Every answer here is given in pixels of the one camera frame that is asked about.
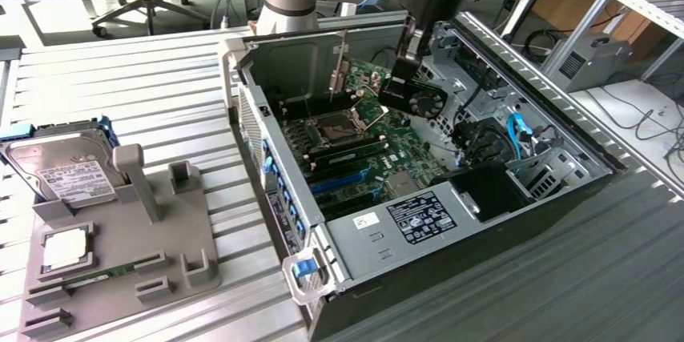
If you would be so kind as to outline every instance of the floor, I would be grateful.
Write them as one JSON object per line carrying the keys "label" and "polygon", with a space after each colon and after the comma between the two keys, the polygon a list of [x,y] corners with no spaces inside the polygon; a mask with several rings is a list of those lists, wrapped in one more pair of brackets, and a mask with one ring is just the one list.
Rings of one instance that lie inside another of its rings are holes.
{"label": "floor", "polygon": [[[180,0],[168,0],[180,5]],[[201,14],[209,15],[212,13],[213,3],[216,0],[190,0],[189,7]],[[93,0],[94,10],[97,15],[102,15],[108,10],[118,7],[116,0]],[[502,0],[465,0],[461,9],[470,11],[489,26],[493,24],[496,14],[500,10]],[[320,2],[317,11],[318,15],[332,16],[334,14],[336,3]],[[218,13],[222,14],[225,5],[221,4]],[[401,7],[396,0],[384,0],[380,3],[380,8],[365,7],[358,10],[361,13],[380,12],[381,10],[398,10]],[[89,16],[84,9],[84,5],[78,0],[64,0],[54,2],[40,2],[30,6],[40,28],[45,34],[46,45],[60,45],[76,42],[96,42],[101,40],[90,32],[92,26],[89,24]],[[188,18],[184,15],[170,13],[166,10],[157,10],[154,17],[154,32],[157,34],[172,34],[177,32],[186,32],[201,29],[201,23]],[[508,17],[509,12],[505,10],[501,13],[497,24],[501,24]],[[106,23],[105,27],[113,38],[132,38],[144,36],[146,34],[146,27],[144,24],[145,17],[142,12],[130,12],[121,17],[121,24]],[[230,26],[241,26],[246,24],[248,18],[245,15],[245,0],[232,0],[229,12]],[[520,29],[516,36],[514,44],[521,44],[526,35],[533,30],[550,28],[548,23],[536,15],[530,14],[525,20],[525,24]],[[16,25],[8,19],[6,15],[0,14],[0,49],[13,48],[22,46],[21,39],[16,35]],[[668,46],[669,42],[661,43],[661,49],[654,51],[654,55],[661,52]],[[678,99],[684,96],[684,78],[681,72],[684,71],[684,52],[674,54],[670,60],[660,68],[652,83],[658,90]],[[654,57],[646,58],[637,63],[628,63],[620,69],[621,72],[628,74],[641,74],[644,69],[654,60]]]}

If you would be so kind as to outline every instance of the label sticker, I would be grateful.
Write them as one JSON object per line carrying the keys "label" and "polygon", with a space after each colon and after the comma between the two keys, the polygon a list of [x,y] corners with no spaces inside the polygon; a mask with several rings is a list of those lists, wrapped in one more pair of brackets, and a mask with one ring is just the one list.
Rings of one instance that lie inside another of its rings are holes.
{"label": "label sticker", "polygon": [[356,225],[357,230],[366,228],[368,226],[376,224],[378,221],[380,220],[377,219],[377,215],[373,212],[353,218],[353,224]]}
{"label": "label sticker", "polygon": [[58,199],[68,203],[114,193],[96,160],[38,170],[38,175]]}
{"label": "label sticker", "polygon": [[386,207],[396,226],[406,239],[416,244],[456,227],[433,192],[426,192]]}

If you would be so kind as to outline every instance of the metal shelf rack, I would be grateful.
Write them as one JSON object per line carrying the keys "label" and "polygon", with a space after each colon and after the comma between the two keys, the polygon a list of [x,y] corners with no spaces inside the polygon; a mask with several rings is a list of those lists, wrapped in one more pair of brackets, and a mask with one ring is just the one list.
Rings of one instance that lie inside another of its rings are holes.
{"label": "metal shelf rack", "polygon": [[[590,28],[596,17],[605,9],[605,4],[610,0],[596,0],[590,6],[586,15],[574,29],[574,32],[568,38],[566,43],[558,49],[558,52],[546,60],[541,67],[541,72],[548,76],[553,74],[573,50],[574,43]],[[672,43],[665,52],[660,55],[650,67],[644,72],[641,78],[646,79],[657,70],[660,65],[672,56],[676,50],[684,43],[684,0],[616,0],[632,11],[638,12],[650,22],[656,23],[665,30],[668,30],[678,39]],[[610,24],[604,32],[609,33],[616,23]]]}

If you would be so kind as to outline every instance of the blue latch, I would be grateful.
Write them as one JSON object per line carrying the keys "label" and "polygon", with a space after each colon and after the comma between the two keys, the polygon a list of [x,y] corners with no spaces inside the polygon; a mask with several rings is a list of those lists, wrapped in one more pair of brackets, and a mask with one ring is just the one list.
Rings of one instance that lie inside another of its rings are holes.
{"label": "blue latch", "polygon": [[517,127],[518,132],[524,132],[532,135],[532,129],[526,126],[525,121],[522,120],[522,114],[520,112],[514,112],[509,115],[506,121],[506,128],[509,132],[510,142],[513,142],[514,154],[517,159],[522,159],[522,153],[520,151],[520,143],[517,140],[517,135],[514,134],[514,128]]}
{"label": "blue latch", "polygon": [[304,234],[304,224],[301,223],[301,220],[297,219],[297,231],[298,235],[301,236]]}
{"label": "blue latch", "polygon": [[270,171],[270,166],[273,165],[273,157],[272,156],[268,156],[266,157],[266,160],[264,160],[264,172],[269,172]]}
{"label": "blue latch", "polygon": [[297,278],[306,276],[308,274],[313,274],[318,270],[318,265],[316,264],[316,260],[309,258],[306,260],[300,260],[292,266],[292,272]]}
{"label": "blue latch", "polygon": [[18,123],[0,129],[0,142],[30,138],[34,128],[32,124]]}

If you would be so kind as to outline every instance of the side panel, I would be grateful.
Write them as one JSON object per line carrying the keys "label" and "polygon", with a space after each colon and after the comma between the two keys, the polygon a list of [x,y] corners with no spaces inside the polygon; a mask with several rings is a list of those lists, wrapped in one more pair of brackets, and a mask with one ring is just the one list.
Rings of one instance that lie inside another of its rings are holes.
{"label": "side panel", "polygon": [[616,176],[608,175],[500,225],[326,298],[314,314],[312,340],[338,332],[541,234]]}

